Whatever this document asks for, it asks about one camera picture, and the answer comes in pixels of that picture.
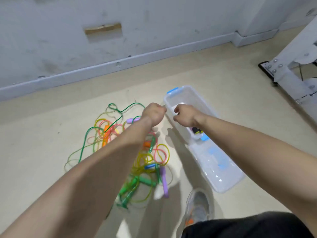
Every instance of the white baseboard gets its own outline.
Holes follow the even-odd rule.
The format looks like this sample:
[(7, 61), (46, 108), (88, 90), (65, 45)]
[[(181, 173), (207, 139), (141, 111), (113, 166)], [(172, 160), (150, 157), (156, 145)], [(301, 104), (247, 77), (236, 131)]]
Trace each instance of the white baseboard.
[(282, 23), (280, 25), (279, 30), (280, 31), (284, 31), (284, 30), (287, 30), (287, 29), (291, 29), (291, 28), (307, 25), (314, 18), (315, 18), (315, 16), (308, 16), (308, 17), (305, 17), (303, 19), (299, 19), (299, 20), (295, 20), (295, 21), (286, 21), (286, 22), (284, 22), (284, 23)]
[(14, 84), (0, 88), (0, 101), (8, 100), (14, 97), (26, 95), (35, 91), (52, 88), (72, 82), (77, 82), (127, 68), (136, 67), (149, 62), (154, 62), (160, 59), (177, 56), (184, 53), (189, 53), (208, 47), (217, 46), (227, 42), (233, 42), (235, 46), (244, 46), (251, 43), (263, 41), (272, 38), (276, 30), (268, 31), (261, 34), (256, 34), (247, 37), (241, 37), (237, 32), (217, 37), (204, 39), (201, 41), (186, 43), (175, 47), (168, 47), (162, 50), (149, 52), (132, 56), (129, 58), (119, 59), (103, 64), (98, 64), (88, 68), (81, 68), (74, 71), (57, 74), (49, 77), (44, 77), (24, 83)]
[(252, 43), (256, 43), (256, 42), (270, 39), (270, 38), (274, 37), (274, 35), (277, 32), (278, 32), (278, 29), (274, 29), (271, 31), (258, 33), (258, 34), (254, 34), (254, 35), (246, 36), (246, 37), (242, 37), (238, 32), (235, 32), (235, 36), (234, 36), (234, 39), (232, 42), (236, 47), (241, 47), (241, 46), (245, 46), (245, 45), (249, 45)]

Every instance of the clear plastic box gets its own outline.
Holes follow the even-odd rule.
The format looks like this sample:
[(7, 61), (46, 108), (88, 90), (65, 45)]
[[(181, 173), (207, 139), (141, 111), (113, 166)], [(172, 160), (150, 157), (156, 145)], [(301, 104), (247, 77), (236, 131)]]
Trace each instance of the clear plastic box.
[(203, 176), (212, 188), (224, 193), (244, 178), (242, 170), (205, 134), (194, 134), (190, 128), (173, 120), (178, 104), (190, 104), (201, 112), (217, 117), (205, 100), (191, 87), (183, 86), (167, 92), (164, 97), (166, 115), (188, 144), (188, 149), (200, 166)]

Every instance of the hand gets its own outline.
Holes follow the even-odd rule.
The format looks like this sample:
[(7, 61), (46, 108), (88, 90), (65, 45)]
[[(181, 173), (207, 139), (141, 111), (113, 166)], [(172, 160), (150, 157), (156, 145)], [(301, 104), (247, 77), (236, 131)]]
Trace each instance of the hand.
[(194, 108), (192, 105), (178, 104), (174, 109), (174, 112), (178, 113), (173, 117), (174, 121), (185, 127), (197, 127), (199, 126), (199, 120), (201, 120), (205, 114)]
[(164, 118), (166, 107), (162, 107), (157, 103), (150, 103), (142, 113), (141, 118), (149, 118), (151, 121), (151, 128), (158, 125)]

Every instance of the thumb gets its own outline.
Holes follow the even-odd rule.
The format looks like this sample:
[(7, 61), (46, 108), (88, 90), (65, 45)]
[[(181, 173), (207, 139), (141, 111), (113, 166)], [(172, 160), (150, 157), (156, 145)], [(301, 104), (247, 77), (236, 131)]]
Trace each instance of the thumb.
[(179, 116), (175, 115), (175, 116), (173, 117), (173, 120), (174, 120), (175, 122), (179, 123)]

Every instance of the tangled jump rope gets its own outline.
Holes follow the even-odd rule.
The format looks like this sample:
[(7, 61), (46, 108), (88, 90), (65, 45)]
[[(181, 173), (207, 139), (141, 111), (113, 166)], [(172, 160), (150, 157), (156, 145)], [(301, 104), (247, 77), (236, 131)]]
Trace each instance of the tangled jump rope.
[[(135, 121), (139, 120), (141, 116), (136, 116), (134, 118), (128, 119), (123, 124), (118, 123), (118, 121), (120, 120), (122, 122), (123, 113), (136, 105), (141, 105), (143, 108), (145, 108), (143, 104), (135, 102), (130, 104), (124, 110), (120, 111), (117, 105), (115, 105), (114, 103), (108, 104), (105, 112), (101, 113), (96, 118), (94, 126), (87, 130), (82, 147), (73, 152), (68, 157), (67, 162), (64, 165), (65, 172), (72, 168), (76, 163), (81, 162), (85, 148), (92, 146), (93, 153), (96, 152), (98, 149), (109, 144), (109, 142), (111, 142), (111, 140), (113, 140), (116, 136), (119, 136), (125, 130), (125, 126), (127, 124), (132, 124)], [(113, 114), (115, 112), (120, 114), (120, 117), (118, 119), (109, 116), (109, 114)], [(104, 115), (115, 118), (116, 120), (114, 122), (111, 122), (105, 118), (101, 118), (101, 116)], [(88, 137), (88, 134), (90, 132), (94, 132), (94, 135)], [(77, 152), (80, 152), (79, 159), (72, 159), (72, 156)], [(118, 194), (119, 202), (116, 203), (117, 206), (128, 209), (127, 205), (129, 202), (141, 203), (146, 201), (151, 195), (152, 189), (157, 184), (161, 183), (163, 185), (164, 196), (167, 198), (168, 184), (165, 177), (165, 165), (168, 163), (169, 159), (170, 151), (168, 147), (165, 144), (158, 144), (156, 134), (150, 131), (146, 136), (142, 149), (139, 151), (137, 158), (133, 163), (129, 177), (127, 178), (125, 184), (122, 186)], [(155, 174), (156, 181), (152, 178), (152, 174)], [(132, 197), (141, 183), (150, 187), (149, 193), (142, 200), (133, 200)]]

